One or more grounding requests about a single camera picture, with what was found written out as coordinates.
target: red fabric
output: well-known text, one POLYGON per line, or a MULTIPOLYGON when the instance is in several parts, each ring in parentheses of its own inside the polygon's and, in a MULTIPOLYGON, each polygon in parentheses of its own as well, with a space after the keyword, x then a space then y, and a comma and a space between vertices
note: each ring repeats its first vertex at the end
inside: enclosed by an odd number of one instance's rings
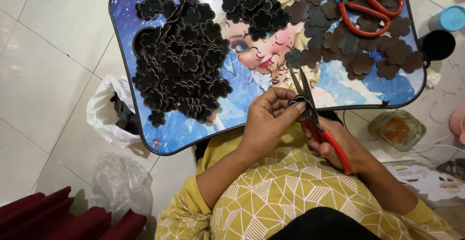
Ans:
POLYGON ((140 234, 147 221, 129 210, 110 229, 111 213, 102 207, 91 207, 76 217, 68 211, 74 201, 68 197, 70 192, 68 186, 49 196, 37 193, 0 207, 0 239, 129 240, 140 234))
POLYGON ((100 240, 135 239, 144 229, 147 222, 145 215, 136 214, 129 209, 121 220, 112 227, 100 240))

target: red scissors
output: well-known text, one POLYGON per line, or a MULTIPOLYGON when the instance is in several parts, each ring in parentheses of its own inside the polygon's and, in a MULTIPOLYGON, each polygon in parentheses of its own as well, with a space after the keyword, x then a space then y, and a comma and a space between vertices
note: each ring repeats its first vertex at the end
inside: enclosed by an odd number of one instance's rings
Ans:
POLYGON ((350 164, 349 159, 346 156, 346 153, 344 153, 344 150, 342 150, 339 143, 336 142, 336 140, 333 138, 333 136, 331 136, 329 131, 323 130, 321 125, 319 125, 315 102, 313 101, 313 96, 311 95, 310 86, 308 84, 307 78, 305 77, 304 71, 301 68, 299 69, 304 89, 301 88, 299 81, 297 80, 297 77, 295 76, 295 73, 292 70, 292 68, 289 68, 289 72, 291 73, 291 78, 297 89, 297 93, 299 94, 299 96, 296 97, 295 101, 289 102, 289 106, 297 102, 305 101, 305 103, 307 104, 307 108, 305 112, 301 115, 301 117, 307 118, 305 124, 307 125, 308 129, 310 129, 313 138, 315 138, 315 141, 319 144, 321 144, 322 142, 328 142, 334 148, 336 154, 341 160, 342 166, 344 167, 344 170, 340 170, 340 172, 342 172, 345 175, 352 173, 352 166, 350 164))
POLYGON ((342 0, 341 2, 339 2, 339 10, 341 12, 341 16, 342 16, 342 19, 344 20, 344 23, 346 23, 350 31, 362 37, 374 38, 374 37, 384 34, 387 31, 387 29, 391 25, 391 19, 396 17, 404 8, 405 0, 396 0, 397 10, 394 12, 387 10, 383 5, 381 5, 376 0, 366 0, 366 1, 374 8, 374 10, 361 6, 361 5, 357 5, 355 3, 352 3, 349 0, 342 0), (352 24, 352 22, 349 19, 349 16, 347 16, 346 5, 350 9, 360 11, 360 12, 379 18, 380 20, 384 22, 384 27, 376 32, 365 32, 365 31, 358 29, 356 26, 354 26, 354 24, 352 24))

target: blue container lid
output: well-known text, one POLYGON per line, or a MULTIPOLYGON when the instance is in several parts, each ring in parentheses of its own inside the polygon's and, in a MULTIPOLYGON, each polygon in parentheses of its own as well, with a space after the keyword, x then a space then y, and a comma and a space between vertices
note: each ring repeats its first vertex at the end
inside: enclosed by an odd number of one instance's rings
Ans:
POLYGON ((465 8, 459 5, 446 7, 439 13, 438 24, 449 32, 461 29, 465 26, 465 8))

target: cartoon girl face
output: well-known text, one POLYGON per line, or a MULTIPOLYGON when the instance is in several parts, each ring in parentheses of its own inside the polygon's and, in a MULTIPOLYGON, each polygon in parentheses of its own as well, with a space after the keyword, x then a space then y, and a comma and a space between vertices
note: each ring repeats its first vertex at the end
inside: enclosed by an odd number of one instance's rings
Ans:
POLYGON ((252 41, 248 34, 249 25, 243 22, 233 23, 229 20, 225 28, 226 37, 238 60, 250 70, 271 74, 278 70, 278 66, 284 66, 284 54, 294 46, 295 34, 302 30, 303 25, 288 23, 285 29, 268 31, 266 38, 258 41, 252 41))

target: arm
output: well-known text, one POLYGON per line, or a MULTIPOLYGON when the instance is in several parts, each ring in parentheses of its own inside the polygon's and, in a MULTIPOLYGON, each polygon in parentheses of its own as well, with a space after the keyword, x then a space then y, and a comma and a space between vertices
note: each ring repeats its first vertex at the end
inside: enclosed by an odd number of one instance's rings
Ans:
MULTIPOLYGON (((412 211, 418 198, 397 179, 340 123, 318 117, 323 129, 328 130, 339 143, 352 164, 352 171, 375 196, 384 210, 404 215, 412 211)), ((311 132, 302 124, 307 145, 315 155, 329 160, 335 167, 342 168, 334 149, 328 143, 318 144, 311 132)))
POLYGON ((238 148, 197 176, 200 194, 210 209, 237 177, 276 146, 284 130, 305 110, 303 102, 287 106, 295 97, 288 89, 273 87, 250 104, 238 148))

